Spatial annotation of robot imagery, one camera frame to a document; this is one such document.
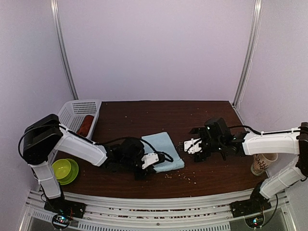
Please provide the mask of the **right round circuit board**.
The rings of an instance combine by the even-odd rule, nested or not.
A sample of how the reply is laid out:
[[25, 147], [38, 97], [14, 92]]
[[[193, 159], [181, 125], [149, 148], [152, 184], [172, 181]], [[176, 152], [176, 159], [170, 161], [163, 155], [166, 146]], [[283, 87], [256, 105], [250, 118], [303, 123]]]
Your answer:
[[264, 224], [264, 221], [265, 217], [263, 215], [257, 215], [245, 218], [246, 225], [252, 229], [260, 228]]

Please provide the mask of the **green bowl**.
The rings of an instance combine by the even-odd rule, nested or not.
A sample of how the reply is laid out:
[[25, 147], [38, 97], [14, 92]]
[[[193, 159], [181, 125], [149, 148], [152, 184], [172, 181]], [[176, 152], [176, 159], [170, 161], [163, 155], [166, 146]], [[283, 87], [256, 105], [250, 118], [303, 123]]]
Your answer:
[[59, 159], [52, 164], [52, 168], [57, 180], [67, 178], [71, 172], [71, 164], [67, 159]]

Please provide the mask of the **round circuit board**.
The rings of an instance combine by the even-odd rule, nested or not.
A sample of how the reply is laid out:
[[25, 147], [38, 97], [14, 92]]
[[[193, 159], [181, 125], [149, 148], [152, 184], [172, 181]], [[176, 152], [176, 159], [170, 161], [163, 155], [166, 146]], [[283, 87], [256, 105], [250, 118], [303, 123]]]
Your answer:
[[51, 219], [51, 224], [54, 228], [58, 230], [63, 230], [68, 228], [72, 219], [66, 215], [56, 214]]
[[252, 229], [260, 228], [264, 224], [264, 221], [265, 217], [263, 215], [257, 215], [245, 218], [246, 225]]

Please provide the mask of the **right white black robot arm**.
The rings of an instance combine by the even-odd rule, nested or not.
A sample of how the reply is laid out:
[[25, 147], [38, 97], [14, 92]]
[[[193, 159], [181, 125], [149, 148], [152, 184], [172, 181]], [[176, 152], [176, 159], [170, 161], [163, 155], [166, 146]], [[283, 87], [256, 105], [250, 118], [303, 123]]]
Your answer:
[[212, 153], [227, 156], [256, 154], [294, 154], [295, 158], [274, 176], [258, 184], [247, 201], [247, 209], [257, 212], [276, 193], [308, 177], [308, 124], [283, 131], [259, 132], [249, 126], [246, 131], [232, 134], [233, 127], [225, 120], [212, 118], [202, 128], [192, 128], [197, 138], [183, 143], [183, 149], [192, 154], [195, 162], [206, 160]]

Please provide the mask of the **aluminium front rail frame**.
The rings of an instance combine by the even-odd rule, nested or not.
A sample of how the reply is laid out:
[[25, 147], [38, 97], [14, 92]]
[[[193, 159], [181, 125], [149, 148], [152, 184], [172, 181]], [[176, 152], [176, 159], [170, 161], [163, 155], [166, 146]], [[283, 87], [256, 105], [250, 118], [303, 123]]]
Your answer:
[[[235, 218], [230, 204], [249, 199], [252, 190], [172, 199], [120, 199], [65, 192], [66, 199], [86, 205], [64, 231], [298, 231], [286, 193], [278, 193], [277, 210], [261, 229], [250, 228], [252, 216]], [[44, 210], [42, 192], [30, 191], [18, 231], [56, 231], [54, 213]]]

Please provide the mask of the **light blue towel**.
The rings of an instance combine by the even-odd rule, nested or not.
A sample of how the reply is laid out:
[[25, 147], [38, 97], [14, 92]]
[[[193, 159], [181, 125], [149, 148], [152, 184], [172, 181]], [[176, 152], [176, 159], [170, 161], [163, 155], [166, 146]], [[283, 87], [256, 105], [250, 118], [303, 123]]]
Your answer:
[[185, 167], [184, 161], [180, 158], [167, 132], [142, 136], [142, 139], [149, 142], [157, 151], [165, 152], [173, 158], [173, 162], [165, 161], [154, 165], [154, 171], [156, 173], [169, 172]]

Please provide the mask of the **right aluminium corner post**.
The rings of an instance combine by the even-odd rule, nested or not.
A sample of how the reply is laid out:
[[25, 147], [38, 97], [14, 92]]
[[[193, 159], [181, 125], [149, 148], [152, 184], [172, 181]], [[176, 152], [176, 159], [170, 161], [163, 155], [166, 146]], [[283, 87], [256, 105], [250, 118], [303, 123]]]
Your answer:
[[236, 90], [236, 94], [233, 100], [233, 107], [237, 110], [240, 108], [240, 103], [243, 100], [245, 89], [248, 83], [251, 67], [252, 67], [252, 58], [257, 45], [257, 39], [259, 34], [259, 27], [261, 21], [261, 12], [262, 12], [262, 0], [256, 0], [254, 4], [254, 11], [252, 16], [252, 23], [250, 29], [250, 35], [248, 39], [248, 45], [246, 50], [246, 55], [244, 59], [244, 64], [242, 67], [240, 81]]

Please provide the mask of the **left aluminium corner post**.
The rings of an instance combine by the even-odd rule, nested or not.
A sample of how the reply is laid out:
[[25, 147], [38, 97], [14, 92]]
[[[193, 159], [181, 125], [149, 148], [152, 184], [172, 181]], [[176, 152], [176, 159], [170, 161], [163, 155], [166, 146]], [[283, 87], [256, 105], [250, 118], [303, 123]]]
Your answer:
[[76, 89], [76, 86], [73, 80], [73, 76], [72, 76], [72, 72], [71, 72], [71, 68], [69, 65], [69, 60], [68, 60], [68, 56], [67, 56], [67, 52], [65, 48], [58, 1], [51, 0], [50, 3], [51, 3], [51, 13], [52, 13], [53, 21], [54, 21], [55, 31], [56, 31], [57, 40], [58, 40], [59, 49], [60, 49], [60, 57], [61, 57], [61, 61], [63, 64], [65, 77], [68, 82], [68, 86], [69, 86], [73, 99], [78, 100], [77, 89]]

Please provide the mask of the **white perforated plastic basket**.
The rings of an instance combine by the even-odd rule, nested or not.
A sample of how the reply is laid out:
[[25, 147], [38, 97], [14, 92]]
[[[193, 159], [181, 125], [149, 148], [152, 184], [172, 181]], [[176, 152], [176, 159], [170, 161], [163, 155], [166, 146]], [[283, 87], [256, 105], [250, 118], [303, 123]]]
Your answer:
[[93, 116], [87, 139], [91, 140], [99, 118], [100, 100], [73, 100], [66, 102], [58, 113], [62, 125], [77, 133], [86, 116]]

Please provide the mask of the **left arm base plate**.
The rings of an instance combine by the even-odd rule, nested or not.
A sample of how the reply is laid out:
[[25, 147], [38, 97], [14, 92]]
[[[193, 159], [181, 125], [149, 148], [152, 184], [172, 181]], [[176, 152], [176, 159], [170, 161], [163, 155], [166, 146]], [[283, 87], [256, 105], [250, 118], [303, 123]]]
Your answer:
[[73, 218], [83, 218], [86, 205], [81, 202], [65, 200], [63, 198], [47, 199], [44, 209], [53, 213]]

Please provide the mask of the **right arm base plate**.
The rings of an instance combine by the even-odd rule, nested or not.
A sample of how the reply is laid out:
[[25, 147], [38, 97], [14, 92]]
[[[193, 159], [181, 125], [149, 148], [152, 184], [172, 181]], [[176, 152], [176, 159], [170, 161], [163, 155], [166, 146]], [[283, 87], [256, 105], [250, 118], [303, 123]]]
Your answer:
[[260, 203], [254, 200], [236, 201], [230, 204], [231, 213], [234, 218], [248, 216], [255, 213], [262, 213], [271, 208], [270, 202]]

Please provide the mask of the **left round circuit board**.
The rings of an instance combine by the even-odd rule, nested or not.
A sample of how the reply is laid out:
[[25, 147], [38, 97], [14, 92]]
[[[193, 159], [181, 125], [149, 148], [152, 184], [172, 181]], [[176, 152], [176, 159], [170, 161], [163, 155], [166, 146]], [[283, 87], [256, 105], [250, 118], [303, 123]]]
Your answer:
[[66, 215], [56, 214], [51, 219], [51, 224], [54, 228], [58, 230], [63, 230], [68, 228], [72, 219]]

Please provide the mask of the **green plate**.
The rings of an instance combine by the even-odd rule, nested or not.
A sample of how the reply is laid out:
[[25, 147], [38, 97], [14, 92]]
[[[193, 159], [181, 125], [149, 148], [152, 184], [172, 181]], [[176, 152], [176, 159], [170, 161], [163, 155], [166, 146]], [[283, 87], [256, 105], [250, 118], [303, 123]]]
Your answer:
[[70, 184], [71, 182], [73, 182], [75, 180], [75, 178], [78, 176], [79, 173], [79, 166], [77, 164], [77, 162], [73, 159], [67, 158], [67, 160], [70, 162], [71, 164], [71, 172], [69, 174], [69, 176], [63, 180], [58, 180], [58, 182], [61, 185], [67, 185]]

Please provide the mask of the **patterned paper cup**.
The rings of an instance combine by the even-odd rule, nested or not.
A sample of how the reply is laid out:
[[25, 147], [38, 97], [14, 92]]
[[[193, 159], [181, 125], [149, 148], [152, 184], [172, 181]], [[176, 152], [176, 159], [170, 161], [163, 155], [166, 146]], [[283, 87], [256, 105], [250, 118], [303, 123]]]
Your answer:
[[251, 172], [255, 176], [261, 176], [268, 167], [278, 159], [277, 153], [271, 154], [255, 154], [253, 155], [253, 163], [251, 165]]

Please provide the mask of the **rust brown towel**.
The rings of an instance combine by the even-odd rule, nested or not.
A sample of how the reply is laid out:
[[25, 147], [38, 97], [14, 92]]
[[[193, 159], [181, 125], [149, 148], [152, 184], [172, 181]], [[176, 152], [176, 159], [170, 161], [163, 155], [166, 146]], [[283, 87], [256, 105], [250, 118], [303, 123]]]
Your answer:
[[77, 134], [82, 137], [87, 137], [93, 120], [94, 120], [94, 116], [86, 115], [77, 131]]

